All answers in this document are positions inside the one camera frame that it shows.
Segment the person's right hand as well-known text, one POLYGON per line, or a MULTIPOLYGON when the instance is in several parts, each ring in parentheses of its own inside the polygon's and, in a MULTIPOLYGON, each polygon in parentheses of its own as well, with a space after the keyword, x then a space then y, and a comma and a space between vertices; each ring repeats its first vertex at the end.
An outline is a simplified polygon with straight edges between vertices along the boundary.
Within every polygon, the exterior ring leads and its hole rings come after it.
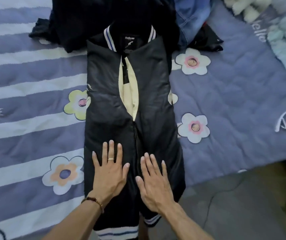
POLYGON ((166 184, 162 177, 162 169, 159 168, 158 164, 155 178, 150 178, 149 175, 145 174, 145 154, 140 159, 140 166, 142 172, 141 178, 144 180, 147 191, 147 196, 141 197, 141 199, 149 210, 160 214, 161 207, 175 202, 170 183, 166 184))

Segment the person's left hand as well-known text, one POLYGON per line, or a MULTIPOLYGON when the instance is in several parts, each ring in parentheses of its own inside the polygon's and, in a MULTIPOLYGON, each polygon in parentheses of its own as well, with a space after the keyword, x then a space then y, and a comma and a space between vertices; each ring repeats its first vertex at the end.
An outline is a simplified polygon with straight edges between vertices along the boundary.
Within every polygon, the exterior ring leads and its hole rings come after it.
POLYGON ((99 174, 94 174, 93 190, 88 194, 96 198, 99 202, 107 205, 110 200, 119 195, 126 182, 121 182, 123 150, 122 145, 117 144, 117 153, 114 156, 114 165, 108 167, 108 145, 104 142, 102 145, 101 170, 99 174))

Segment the black bomber jacket striped trim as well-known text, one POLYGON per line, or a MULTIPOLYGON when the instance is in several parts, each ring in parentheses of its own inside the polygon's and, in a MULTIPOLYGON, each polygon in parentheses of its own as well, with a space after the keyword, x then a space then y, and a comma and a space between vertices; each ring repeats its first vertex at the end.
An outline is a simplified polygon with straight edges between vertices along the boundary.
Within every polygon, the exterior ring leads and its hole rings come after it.
POLYGON ((164 160, 176 202, 185 190, 183 152, 178 140, 163 38, 151 24, 114 22, 87 40, 87 95, 84 142, 84 194, 93 190, 92 152, 102 144, 122 145, 129 163, 127 182, 107 205, 94 231, 100 240, 138 240, 139 219, 153 227, 160 215, 142 202, 135 180, 140 158, 164 160))

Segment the person's right forearm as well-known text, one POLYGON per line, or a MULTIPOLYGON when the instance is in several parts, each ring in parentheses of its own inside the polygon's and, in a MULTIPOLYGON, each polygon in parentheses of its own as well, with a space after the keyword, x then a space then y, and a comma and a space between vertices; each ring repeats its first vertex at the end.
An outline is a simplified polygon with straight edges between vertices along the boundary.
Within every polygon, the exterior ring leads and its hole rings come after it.
POLYGON ((214 240, 176 202, 161 207, 160 214, 170 224, 178 240, 214 240))

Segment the person's left forearm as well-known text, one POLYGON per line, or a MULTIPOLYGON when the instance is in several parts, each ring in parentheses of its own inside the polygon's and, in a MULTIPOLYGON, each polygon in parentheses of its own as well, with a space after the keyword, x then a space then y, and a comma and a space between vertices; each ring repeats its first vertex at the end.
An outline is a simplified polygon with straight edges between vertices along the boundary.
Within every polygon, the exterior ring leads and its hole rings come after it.
POLYGON ((41 240, 88 240, 105 204, 87 197, 41 240))

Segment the purple striped flower-print quilt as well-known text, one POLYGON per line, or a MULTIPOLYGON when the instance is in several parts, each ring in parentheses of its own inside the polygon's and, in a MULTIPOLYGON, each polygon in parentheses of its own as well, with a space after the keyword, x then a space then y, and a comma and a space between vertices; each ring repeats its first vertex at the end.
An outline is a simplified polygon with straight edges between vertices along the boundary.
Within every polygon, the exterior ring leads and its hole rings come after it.
MULTIPOLYGON (((84 196, 86 51, 28 37, 51 0, 0 0, 0 240, 48 229, 84 196)), ((237 20, 216 1, 223 51, 175 55, 170 74, 186 185, 286 159, 286 70, 267 23, 237 20)))

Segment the black garment with red patch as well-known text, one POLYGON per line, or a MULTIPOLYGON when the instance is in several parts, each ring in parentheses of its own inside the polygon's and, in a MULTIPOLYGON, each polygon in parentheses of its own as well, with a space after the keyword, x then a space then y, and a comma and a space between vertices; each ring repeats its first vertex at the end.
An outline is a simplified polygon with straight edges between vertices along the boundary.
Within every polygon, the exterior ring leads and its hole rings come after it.
POLYGON ((207 22, 205 22, 187 47, 199 51, 220 52, 223 51, 223 47, 221 46, 223 42, 207 22))

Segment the dark navy garment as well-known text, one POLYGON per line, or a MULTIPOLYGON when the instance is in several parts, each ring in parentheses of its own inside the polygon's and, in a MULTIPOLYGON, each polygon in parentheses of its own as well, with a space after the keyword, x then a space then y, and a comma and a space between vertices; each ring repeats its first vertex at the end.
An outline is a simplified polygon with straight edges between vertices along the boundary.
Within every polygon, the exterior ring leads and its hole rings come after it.
POLYGON ((52 0, 49 19, 39 18, 29 37, 58 44, 71 53, 116 20, 151 24, 167 51, 178 48, 174 0, 52 0))

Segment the blue denim garment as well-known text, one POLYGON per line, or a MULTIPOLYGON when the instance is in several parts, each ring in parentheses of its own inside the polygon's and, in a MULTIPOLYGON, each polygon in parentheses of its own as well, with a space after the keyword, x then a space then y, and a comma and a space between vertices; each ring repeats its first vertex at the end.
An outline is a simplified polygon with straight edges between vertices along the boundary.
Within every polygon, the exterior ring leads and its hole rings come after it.
POLYGON ((177 25, 180 30, 178 46, 186 48, 208 19, 211 0, 174 0, 177 25))

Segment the white plush toy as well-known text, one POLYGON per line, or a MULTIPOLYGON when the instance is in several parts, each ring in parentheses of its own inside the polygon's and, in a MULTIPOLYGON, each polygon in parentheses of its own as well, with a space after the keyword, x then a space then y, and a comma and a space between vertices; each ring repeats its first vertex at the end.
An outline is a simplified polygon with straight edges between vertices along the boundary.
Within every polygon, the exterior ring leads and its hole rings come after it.
POLYGON ((272 3, 272 0, 223 0, 234 16, 242 15, 246 23, 253 23, 272 3))

